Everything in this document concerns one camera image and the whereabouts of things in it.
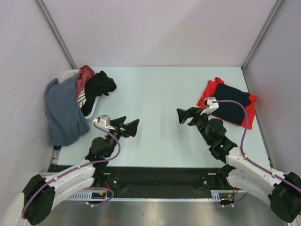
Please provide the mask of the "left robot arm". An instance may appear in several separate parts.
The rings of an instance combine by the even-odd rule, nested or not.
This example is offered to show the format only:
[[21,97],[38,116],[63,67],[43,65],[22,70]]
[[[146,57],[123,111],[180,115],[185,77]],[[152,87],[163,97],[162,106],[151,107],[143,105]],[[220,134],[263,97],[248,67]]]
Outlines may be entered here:
[[125,120],[126,116],[112,120],[108,115],[93,119],[93,126],[103,131],[105,137],[97,137],[92,141],[87,156],[80,163],[47,177],[40,174],[33,176],[23,190],[21,218],[31,225],[39,224],[69,196],[90,186],[101,187],[104,177],[99,173],[120,154],[119,140],[137,134],[140,120],[129,123]]

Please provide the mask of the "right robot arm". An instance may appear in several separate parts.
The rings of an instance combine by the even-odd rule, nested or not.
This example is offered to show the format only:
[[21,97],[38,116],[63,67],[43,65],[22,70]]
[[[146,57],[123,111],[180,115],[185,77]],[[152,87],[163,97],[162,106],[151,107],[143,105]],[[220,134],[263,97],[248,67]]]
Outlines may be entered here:
[[242,154],[241,148],[226,137],[223,121],[209,118],[202,108],[178,108],[179,123],[188,118],[209,146],[211,155],[222,162],[217,184],[222,189],[230,186],[244,190],[265,202],[274,214],[292,223],[301,213],[301,178],[294,172],[285,174],[265,166],[253,157]]

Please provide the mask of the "grey-blue tank top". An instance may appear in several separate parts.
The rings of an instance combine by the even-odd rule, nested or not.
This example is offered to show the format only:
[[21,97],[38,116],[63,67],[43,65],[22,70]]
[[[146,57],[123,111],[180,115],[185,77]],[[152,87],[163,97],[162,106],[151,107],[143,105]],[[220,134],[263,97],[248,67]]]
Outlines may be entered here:
[[89,124],[76,100],[78,77],[75,74],[61,83],[56,78],[45,89],[45,116],[51,146],[70,146],[89,131]]

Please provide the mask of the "navy tank top red trim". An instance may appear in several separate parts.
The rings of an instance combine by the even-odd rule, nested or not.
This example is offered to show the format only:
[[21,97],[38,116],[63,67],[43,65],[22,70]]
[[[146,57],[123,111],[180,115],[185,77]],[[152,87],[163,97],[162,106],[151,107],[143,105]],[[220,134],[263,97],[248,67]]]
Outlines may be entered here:
[[[217,85],[213,97],[215,97],[217,101],[232,100],[239,102],[245,109],[251,104],[249,93],[222,83]],[[213,112],[214,116],[236,125],[242,125],[245,119],[245,113],[239,105],[232,102],[223,102],[218,104],[219,108]]]

